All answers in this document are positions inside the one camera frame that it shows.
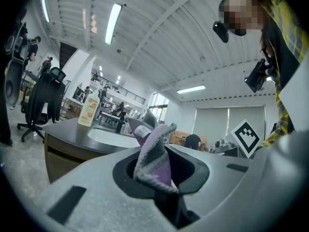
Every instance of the shoe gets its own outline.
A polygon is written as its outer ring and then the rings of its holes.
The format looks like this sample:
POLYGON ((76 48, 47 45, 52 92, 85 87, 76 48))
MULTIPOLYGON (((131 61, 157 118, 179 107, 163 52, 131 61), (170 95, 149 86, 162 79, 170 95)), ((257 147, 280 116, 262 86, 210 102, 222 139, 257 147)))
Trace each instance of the shoe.
POLYGON ((8 146, 13 146, 13 141, 11 138, 6 139, 6 138, 0 137, 0 142, 8 146))

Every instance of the chair base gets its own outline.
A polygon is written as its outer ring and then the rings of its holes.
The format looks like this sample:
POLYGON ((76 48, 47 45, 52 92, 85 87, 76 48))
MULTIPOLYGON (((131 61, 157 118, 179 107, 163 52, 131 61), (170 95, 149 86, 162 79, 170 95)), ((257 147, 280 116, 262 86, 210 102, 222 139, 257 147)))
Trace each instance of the chair base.
POLYGON ((42 135, 42 133, 39 130, 42 130, 42 127, 40 126, 36 126, 34 124, 17 124, 17 129, 20 130, 21 127, 25 127, 28 128, 28 130, 21 136, 21 141, 24 142, 25 141, 25 137, 30 134, 31 132, 35 131, 42 139, 44 142, 44 136, 42 135))

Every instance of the yellow bottle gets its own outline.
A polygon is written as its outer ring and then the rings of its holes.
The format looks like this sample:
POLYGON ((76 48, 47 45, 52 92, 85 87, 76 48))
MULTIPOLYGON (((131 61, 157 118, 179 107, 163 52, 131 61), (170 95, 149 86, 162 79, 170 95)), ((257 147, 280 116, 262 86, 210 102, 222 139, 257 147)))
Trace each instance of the yellow bottle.
POLYGON ((98 91, 96 90, 93 94, 87 96, 87 99, 82 108, 81 114, 79 115, 78 123, 83 126, 90 127, 92 120, 94 119, 96 110, 100 99, 98 97, 98 91))

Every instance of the person wearing plaid shirt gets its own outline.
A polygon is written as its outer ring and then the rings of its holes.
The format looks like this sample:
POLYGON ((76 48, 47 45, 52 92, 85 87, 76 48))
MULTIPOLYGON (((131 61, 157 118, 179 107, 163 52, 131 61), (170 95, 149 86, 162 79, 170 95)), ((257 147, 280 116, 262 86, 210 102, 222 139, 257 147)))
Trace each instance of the person wearing plaid shirt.
POLYGON ((262 49, 266 49, 273 63, 268 74, 275 82, 279 121, 276 130, 258 149, 271 146, 294 130, 279 94, 305 57, 308 34, 286 0, 222 0, 219 13, 223 15, 223 21, 228 22, 229 30, 239 30, 242 35, 248 29, 262 32, 262 49))

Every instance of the white sink basin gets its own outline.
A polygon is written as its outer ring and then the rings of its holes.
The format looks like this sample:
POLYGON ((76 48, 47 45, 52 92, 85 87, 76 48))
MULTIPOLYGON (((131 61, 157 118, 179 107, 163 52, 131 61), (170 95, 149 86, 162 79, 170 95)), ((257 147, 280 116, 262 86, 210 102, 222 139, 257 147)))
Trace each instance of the white sink basin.
POLYGON ((123 148, 134 148, 140 146, 134 137, 127 137, 96 128, 91 129, 91 131, 88 133, 88 137, 99 143, 103 143, 106 145, 114 145, 123 148))

